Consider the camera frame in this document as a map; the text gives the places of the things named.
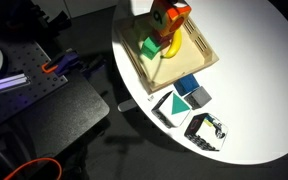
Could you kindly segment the pink block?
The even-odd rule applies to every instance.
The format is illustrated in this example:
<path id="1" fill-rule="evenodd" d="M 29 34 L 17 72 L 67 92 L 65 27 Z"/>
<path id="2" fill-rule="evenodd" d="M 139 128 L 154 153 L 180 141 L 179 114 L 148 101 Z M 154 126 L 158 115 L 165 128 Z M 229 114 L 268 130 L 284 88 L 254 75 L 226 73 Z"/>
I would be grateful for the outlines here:
<path id="1" fill-rule="evenodd" d="M 162 36 L 157 30 L 153 30 L 152 35 L 153 35 L 154 39 L 156 40 L 156 42 L 159 44 L 162 44 L 163 42 L 170 40 L 169 35 Z"/>

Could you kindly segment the orange numbered cube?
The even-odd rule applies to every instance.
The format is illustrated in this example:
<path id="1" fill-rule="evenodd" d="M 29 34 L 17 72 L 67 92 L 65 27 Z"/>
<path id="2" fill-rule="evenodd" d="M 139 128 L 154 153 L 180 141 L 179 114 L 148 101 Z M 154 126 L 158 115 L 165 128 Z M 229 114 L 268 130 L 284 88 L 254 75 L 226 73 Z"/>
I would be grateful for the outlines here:
<path id="1" fill-rule="evenodd" d="M 150 23 L 160 36 L 165 37 L 184 23 L 191 10 L 185 0 L 154 0 L 150 9 Z"/>

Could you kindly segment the dark green block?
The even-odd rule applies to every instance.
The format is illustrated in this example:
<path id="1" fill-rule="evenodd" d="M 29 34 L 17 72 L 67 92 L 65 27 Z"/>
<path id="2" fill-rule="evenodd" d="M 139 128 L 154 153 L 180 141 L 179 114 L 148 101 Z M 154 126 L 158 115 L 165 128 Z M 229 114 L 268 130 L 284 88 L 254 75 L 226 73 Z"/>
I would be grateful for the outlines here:
<path id="1" fill-rule="evenodd" d="M 147 37 L 141 47 L 141 53 L 152 60 L 160 51 L 161 45 L 152 36 Z"/>

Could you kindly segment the blue block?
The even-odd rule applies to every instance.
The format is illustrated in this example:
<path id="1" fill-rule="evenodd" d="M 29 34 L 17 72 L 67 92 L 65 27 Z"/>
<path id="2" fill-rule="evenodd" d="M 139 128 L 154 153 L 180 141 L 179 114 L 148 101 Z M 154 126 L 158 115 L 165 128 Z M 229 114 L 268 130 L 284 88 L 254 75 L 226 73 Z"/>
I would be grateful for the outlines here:
<path id="1" fill-rule="evenodd" d="M 199 84 L 193 74 L 188 74 L 174 83 L 174 87 L 178 94 L 184 96 L 187 93 L 197 89 Z"/>

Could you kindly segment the light green block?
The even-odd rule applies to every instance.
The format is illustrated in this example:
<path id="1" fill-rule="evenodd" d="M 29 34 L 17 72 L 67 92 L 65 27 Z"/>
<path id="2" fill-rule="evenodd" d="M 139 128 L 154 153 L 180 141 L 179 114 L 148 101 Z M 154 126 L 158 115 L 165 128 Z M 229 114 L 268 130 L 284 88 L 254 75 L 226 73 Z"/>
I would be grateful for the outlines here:
<path id="1" fill-rule="evenodd" d="M 138 40 L 144 40 L 152 31 L 151 25 L 146 20 L 136 20 L 133 25 L 133 30 Z"/>

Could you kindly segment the grey block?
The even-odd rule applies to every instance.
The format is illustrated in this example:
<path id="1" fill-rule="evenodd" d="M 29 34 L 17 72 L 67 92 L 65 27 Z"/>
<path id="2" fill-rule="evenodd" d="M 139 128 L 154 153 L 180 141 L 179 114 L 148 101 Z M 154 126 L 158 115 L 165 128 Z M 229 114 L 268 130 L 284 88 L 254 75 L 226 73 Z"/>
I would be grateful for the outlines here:
<path id="1" fill-rule="evenodd" d="M 195 110 L 206 105 L 212 97 L 203 86 L 200 86 L 185 96 L 184 99 Z"/>

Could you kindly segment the white cube teal triangle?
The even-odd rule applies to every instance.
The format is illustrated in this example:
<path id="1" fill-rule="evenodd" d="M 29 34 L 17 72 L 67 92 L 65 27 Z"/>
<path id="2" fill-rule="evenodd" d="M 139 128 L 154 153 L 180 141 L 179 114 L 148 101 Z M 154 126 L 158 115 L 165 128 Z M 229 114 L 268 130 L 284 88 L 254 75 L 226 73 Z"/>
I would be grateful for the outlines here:
<path id="1" fill-rule="evenodd" d="M 179 127 L 189 115 L 191 108 L 174 91 L 165 94 L 151 112 L 167 127 Z"/>

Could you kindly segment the yellow banana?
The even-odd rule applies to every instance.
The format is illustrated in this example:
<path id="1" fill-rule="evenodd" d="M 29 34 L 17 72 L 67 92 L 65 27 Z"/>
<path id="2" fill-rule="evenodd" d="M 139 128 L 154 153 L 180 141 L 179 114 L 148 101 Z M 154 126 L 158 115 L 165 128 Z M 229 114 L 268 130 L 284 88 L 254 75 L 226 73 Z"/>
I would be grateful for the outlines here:
<path id="1" fill-rule="evenodd" d="M 170 59 L 174 57 L 178 51 L 180 50 L 182 45 L 182 33 L 180 29 L 177 29 L 174 33 L 171 45 L 168 49 L 168 51 L 162 55 L 162 58 Z"/>

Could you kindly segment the wooden tray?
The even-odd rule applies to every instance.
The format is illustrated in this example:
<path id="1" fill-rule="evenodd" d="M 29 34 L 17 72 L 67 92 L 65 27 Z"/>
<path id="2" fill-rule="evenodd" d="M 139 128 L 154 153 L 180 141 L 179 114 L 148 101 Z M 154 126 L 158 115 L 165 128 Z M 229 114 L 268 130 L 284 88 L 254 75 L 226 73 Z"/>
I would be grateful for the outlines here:
<path id="1" fill-rule="evenodd" d="M 140 82 L 148 94 L 156 92 L 178 79 L 201 71 L 219 60 L 198 27 L 188 18 L 180 27 L 182 44 L 179 52 L 170 59 L 161 55 L 161 50 L 152 60 L 140 54 L 143 38 L 135 30 L 135 24 L 142 24 L 148 14 L 121 19 L 115 22 L 114 29 L 132 63 Z"/>

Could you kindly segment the purple orange clamp front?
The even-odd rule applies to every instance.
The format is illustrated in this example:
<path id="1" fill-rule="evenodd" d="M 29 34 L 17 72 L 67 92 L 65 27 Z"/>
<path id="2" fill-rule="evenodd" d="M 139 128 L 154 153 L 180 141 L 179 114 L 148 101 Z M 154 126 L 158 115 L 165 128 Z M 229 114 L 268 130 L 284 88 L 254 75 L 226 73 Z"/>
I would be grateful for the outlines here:
<path id="1" fill-rule="evenodd" d="M 50 62 L 44 63 L 41 69 L 44 73 L 55 73 L 57 76 L 66 74 L 79 63 L 79 55 L 75 50 L 57 54 Z"/>

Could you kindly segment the black side table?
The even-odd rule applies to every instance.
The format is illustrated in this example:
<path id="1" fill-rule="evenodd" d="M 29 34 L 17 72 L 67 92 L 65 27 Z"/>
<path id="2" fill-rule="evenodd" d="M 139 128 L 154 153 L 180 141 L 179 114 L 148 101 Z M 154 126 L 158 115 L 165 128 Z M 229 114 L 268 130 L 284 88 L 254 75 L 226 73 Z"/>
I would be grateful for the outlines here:
<path id="1" fill-rule="evenodd" d="M 74 71 L 54 93 L 0 125 L 0 137 L 14 136 L 10 152 L 29 159 L 56 157 L 71 148 L 105 118 L 110 108 L 85 77 Z"/>

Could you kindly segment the aluminium extrusion bar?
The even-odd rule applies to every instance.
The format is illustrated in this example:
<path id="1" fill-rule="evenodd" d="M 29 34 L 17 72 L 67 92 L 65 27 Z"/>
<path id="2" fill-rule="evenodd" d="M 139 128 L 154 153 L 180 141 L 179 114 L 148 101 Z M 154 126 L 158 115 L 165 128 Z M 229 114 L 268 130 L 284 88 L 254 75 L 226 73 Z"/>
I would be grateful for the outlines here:
<path id="1" fill-rule="evenodd" d="M 18 74 L 7 78 L 0 79 L 0 91 L 21 85 L 29 84 L 30 80 L 25 74 Z"/>

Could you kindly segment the black perforated breadboard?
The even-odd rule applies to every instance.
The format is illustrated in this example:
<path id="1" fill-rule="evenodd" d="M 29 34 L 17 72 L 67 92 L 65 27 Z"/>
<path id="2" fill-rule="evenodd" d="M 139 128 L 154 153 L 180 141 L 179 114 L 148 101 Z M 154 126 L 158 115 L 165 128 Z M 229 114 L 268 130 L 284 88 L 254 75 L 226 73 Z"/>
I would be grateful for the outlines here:
<path id="1" fill-rule="evenodd" d="M 51 61 L 41 46 L 29 39 L 0 38 L 0 49 L 8 60 L 8 72 L 23 71 L 26 86 L 0 93 L 0 116 L 12 116 L 68 82 L 64 76 L 46 74 L 42 65 Z"/>

